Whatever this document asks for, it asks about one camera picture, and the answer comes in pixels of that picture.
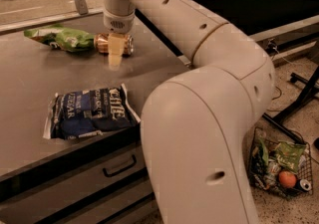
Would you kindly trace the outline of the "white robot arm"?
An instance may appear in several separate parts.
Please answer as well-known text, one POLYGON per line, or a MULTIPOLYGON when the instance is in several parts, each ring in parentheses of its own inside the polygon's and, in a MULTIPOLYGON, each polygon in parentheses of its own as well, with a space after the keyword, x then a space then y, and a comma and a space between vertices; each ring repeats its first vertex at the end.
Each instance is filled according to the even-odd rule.
POLYGON ((105 0, 135 6, 191 61, 156 87, 141 138, 164 224, 258 224, 242 141, 268 108, 269 56, 227 20, 192 0, 105 0))

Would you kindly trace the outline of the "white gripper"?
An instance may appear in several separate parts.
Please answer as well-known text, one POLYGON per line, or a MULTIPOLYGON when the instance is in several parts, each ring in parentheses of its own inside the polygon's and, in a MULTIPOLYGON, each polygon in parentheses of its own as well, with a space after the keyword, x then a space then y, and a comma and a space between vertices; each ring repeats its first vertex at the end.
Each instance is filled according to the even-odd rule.
POLYGON ((107 30, 109 32, 114 32, 109 35, 108 42, 109 68, 118 69, 121 65, 125 48, 125 38, 122 34, 129 33, 133 28, 135 13, 120 16, 105 10, 103 19, 107 30))

